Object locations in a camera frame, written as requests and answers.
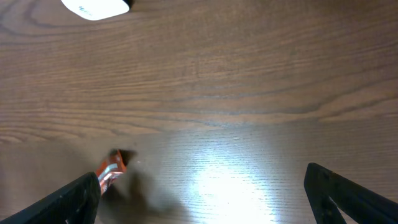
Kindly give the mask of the white barcode scanner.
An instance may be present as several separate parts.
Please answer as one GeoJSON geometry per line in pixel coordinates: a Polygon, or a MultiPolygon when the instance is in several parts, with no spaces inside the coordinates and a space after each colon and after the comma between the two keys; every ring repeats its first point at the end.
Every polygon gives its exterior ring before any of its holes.
{"type": "Polygon", "coordinates": [[[125,14],[132,4],[126,0],[61,0],[61,2],[68,10],[89,21],[125,14]]]}

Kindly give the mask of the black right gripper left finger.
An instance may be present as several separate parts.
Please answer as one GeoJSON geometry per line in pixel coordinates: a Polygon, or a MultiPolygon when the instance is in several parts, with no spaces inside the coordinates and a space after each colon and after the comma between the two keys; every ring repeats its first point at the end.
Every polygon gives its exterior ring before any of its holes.
{"type": "Polygon", "coordinates": [[[93,224],[100,197],[98,178],[88,172],[1,224],[93,224]]]}

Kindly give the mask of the orange chocolate bar wrapper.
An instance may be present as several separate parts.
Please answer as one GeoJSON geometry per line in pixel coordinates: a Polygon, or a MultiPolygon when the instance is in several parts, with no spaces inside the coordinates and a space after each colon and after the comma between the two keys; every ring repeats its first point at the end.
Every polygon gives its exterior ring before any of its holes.
{"type": "Polygon", "coordinates": [[[124,149],[112,149],[101,161],[95,174],[98,178],[101,195],[114,183],[114,181],[127,170],[131,152],[124,149]]]}

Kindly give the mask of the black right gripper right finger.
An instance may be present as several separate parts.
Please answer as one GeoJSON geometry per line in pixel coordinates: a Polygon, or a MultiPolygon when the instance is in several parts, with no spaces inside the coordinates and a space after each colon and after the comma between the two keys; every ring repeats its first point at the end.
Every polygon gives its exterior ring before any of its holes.
{"type": "Polygon", "coordinates": [[[304,189],[317,223],[345,223],[342,213],[356,223],[397,223],[397,203],[319,164],[308,164],[304,189]]]}

